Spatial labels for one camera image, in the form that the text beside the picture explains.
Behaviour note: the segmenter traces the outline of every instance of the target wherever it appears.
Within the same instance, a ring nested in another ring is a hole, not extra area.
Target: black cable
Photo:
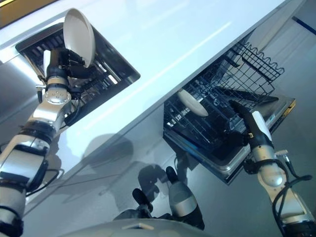
[[[77,101],[78,101],[78,105],[77,105],[76,113],[69,121],[67,121],[67,124],[71,123],[72,121],[74,121],[78,117],[78,114],[80,112],[80,99],[78,99]]]
[[[295,170],[292,166],[292,163],[290,161],[286,161],[286,165],[287,167],[289,168],[291,174],[296,178],[295,180],[291,181],[291,182],[286,182],[285,183],[285,187],[277,194],[276,198],[274,199],[273,203],[272,203],[272,213],[273,213],[273,216],[275,218],[275,221],[276,221],[276,224],[277,226],[279,227],[281,233],[282,233],[282,236],[285,236],[285,232],[284,232],[284,229],[283,229],[283,223],[281,221],[281,213],[282,213],[282,209],[283,209],[283,206],[284,206],[284,202],[285,202],[285,198],[286,198],[286,194],[287,194],[287,191],[293,187],[293,185],[301,182],[301,181],[307,181],[307,180],[311,180],[312,176],[311,175],[305,175],[305,176],[298,176],[296,173],[295,173]],[[288,179],[288,172],[286,169],[284,169],[284,172],[285,172],[285,176]],[[277,206],[277,202],[278,200],[282,197],[282,200],[281,200],[281,204],[280,204],[280,207],[278,209],[278,212],[276,210],[276,206]]]
[[[57,176],[59,175],[59,170],[58,170],[58,169],[47,169],[47,171],[54,171],[54,172],[56,172],[56,174],[55,174],[43,187],[41,187],[41,188],[39,188],[39,189],[36,189],[35,191],[26,194],[27,197],[29,197],[30,195],[33,195],[33,194],[35,194],[35,193],[37,193],[37,192],[39,192],[39,191],[45,189],[45,188],[46,188],[48,185],[50,185],[50,184],[57,178]]]

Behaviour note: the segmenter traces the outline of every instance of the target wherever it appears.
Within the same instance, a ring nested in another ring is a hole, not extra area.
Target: dish rack
[[[237,43],[214,63],[186,84],[183,89],[198,100],[208,112],[200,117],[172,95],[164,104],[164,130],[171,140],[173,134],[207,153],[225,143],[231,131],[244,132],[243,120],[233,111],[229,100],[249,110],[256,105],[277,100],[269,96],[284,68],[271,62],[250,43]]]
[[[72,101],[72,111],[67,114],[70,126],[83,116],[108,101],[140,78],[140,74],[120,55],[120,53],[94,28],[96,52],[87,79],[68,78],[71,88],[80,92],[80,113]],[[30,63],[37,75],[44,76],[43,52],[64,48],[63,23],[58,23],[16,45],[17,51]]]

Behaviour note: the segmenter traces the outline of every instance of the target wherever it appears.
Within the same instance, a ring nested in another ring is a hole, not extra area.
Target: white robot part
[[[62,237],[211,237],[183,222],[163,219],[125,219],[76,231]]]
[[[266,125],[266,122],[265,120],[263,119],[262,115],[260,112],[258,111],[254,111],[252,113],[252,116],[253,118],[255,119],[256,121],[256,124],[258,125],[258,128],[264,133],[266,134],[266,136],[269,138],[270,141],[272,141],[272,137],[271,137],[271,134],[269,132],[269,129]]]
[[[44,67],[44,76],[47,77],[47,67],[50,63],[50,51],[45,50],[43,53],[43,67]]]

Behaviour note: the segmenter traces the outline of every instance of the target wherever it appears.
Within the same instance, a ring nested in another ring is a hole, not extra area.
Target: wire basket
[[[283,72],[251,44],[237,43],[183,87],[204,106],[208,116],[194,114],[174,94],[165,102],[164,127],[197,147],[214,150],[223,144],[226,132],[245,131],[228,101],[236,100],[252,109],[273,100],[275,97],[269,96],[275,89],[271,82]]]

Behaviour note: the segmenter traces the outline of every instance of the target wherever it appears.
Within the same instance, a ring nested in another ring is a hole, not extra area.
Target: silver robot arm segment
[[[71,109],[68,72],[64,68],[68,52],[51,52],[42,103],[0,155],[0,233],[6,236],[22,235],[26,193],[42,183],[48,167],[45,155]]]
[[[262,115],[258,111],[249,112],[241,104],[231,101],[231,106],[244,119],[248,142],[254,161],[244,164],[246,172],[257,173],[260,184],[267,191],[273,204],[273,213],[283,236],[314,236],[316,221],[303,200],[291,189],[301,180],[309,180],[311,176],[299,177],[286,156],[287,151],[275,153],[271,134]],[[283,156],[291,173],[297,178],[289,181],[287,170],[277,157]]]

